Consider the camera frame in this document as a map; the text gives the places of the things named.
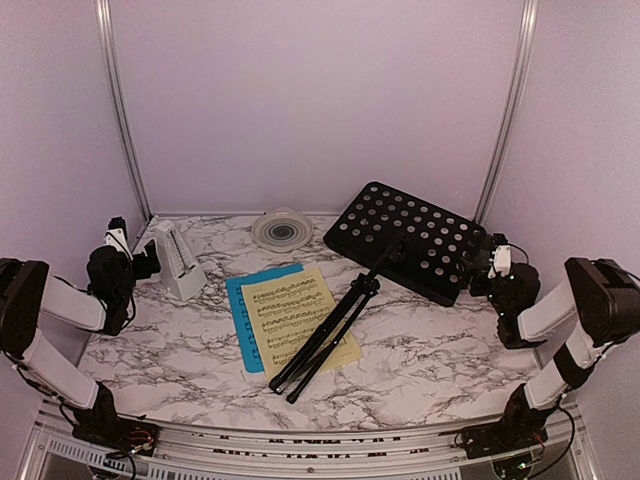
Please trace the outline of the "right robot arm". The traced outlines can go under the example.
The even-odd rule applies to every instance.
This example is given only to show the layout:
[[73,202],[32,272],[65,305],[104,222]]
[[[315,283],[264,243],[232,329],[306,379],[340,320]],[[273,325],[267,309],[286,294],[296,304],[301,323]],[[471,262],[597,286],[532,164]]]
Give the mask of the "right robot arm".
[[565,342],[540,372],[511,394],[495,438],[515,448],[544,426],[561,397],[584,385],[613,347],[639,332],[639,277],[612,259],[571,257],[561,282],[545,296],[530,261],[512,258],[515,245],[502,234],[484,241],[474,263],[471,291],[495,309],[504,347],[536,348],[571,325]]

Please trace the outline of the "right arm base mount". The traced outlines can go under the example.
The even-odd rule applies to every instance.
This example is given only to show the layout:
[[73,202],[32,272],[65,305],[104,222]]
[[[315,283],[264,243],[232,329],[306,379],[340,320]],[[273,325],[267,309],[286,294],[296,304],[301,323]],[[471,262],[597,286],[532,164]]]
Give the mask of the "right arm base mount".
[[498,421],[461,429],[455,434],[454,445],[462,448],[468,459],[532,446],[536,435],[545,439],[544,426],[552,413],[553,409],[530,407],[525,385],[521,384],[509,397]]

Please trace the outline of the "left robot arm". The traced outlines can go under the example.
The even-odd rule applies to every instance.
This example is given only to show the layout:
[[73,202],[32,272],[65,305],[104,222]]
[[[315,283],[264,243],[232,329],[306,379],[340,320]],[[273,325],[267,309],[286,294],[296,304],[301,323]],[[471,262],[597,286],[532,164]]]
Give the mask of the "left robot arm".
[[106,445],[119,444],[127,432],[112,392],[50,343],[39,321],[54,319],[84,333],[115,337],[136,317],[136,283],[160,270],[153,241],[137,254],[114,245],[94,250],[84,288],[52,274],[44,261],[1,260],[1,352],[28,383],[59,398],[74,412],[75,423]]

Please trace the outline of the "blue sheet music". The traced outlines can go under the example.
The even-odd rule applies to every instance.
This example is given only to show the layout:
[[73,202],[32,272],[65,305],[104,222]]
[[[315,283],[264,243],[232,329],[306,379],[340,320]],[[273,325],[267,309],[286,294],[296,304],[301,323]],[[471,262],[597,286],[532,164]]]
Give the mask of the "blue sheet music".
[[226,289],[231,307],[232,318],[239,342],[244,367],[249,373],[264,371],[261,356],[254,338],[253,329],[245,305],[242,287],[254,285],[287,275],[303,271],[301,264],[291,264],[284,267],[263,270],[258,273],[243,277],[234,277],[226,280]]

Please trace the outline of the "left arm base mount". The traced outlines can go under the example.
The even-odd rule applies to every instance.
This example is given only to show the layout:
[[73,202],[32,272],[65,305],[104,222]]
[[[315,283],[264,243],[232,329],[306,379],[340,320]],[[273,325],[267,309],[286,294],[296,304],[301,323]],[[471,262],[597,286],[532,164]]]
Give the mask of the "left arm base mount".
[[112,392],[103,384],[98,383],[92,407],[86,410],[73,407],[72,412],[75,438],[129,454],[153,455],[160,427],[140,418],[121,417],[116,412]]

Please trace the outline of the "yellow sheet music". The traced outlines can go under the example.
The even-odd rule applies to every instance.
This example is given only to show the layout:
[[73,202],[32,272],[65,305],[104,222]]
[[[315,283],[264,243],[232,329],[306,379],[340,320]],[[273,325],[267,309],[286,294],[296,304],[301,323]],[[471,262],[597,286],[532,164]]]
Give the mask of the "yellow sheet music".
[[242,287],[267,379],[293,358],[335,308],[319,267]]

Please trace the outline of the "white metronome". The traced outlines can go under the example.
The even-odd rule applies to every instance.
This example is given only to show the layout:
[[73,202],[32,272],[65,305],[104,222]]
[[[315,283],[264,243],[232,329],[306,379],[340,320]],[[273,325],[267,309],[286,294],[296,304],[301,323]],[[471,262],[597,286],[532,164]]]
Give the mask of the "white metronome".
[[206,275],[175,223],[163,220],[156,225],[155,242],[160,261],[161,281],[169,293],[187,301],[206,285]]

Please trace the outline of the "black music stand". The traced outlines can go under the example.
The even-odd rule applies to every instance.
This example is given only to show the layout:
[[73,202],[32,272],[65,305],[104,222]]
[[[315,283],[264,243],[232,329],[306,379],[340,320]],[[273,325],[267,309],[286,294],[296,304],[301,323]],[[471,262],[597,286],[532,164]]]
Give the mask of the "black music stand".
[[270,381],[295,403],[369,301],[381,278],[451,307],[469,285],[486,230],[478,223],[378,181],[356,195],[323,237],[334,252],[364,267],[347,293]]

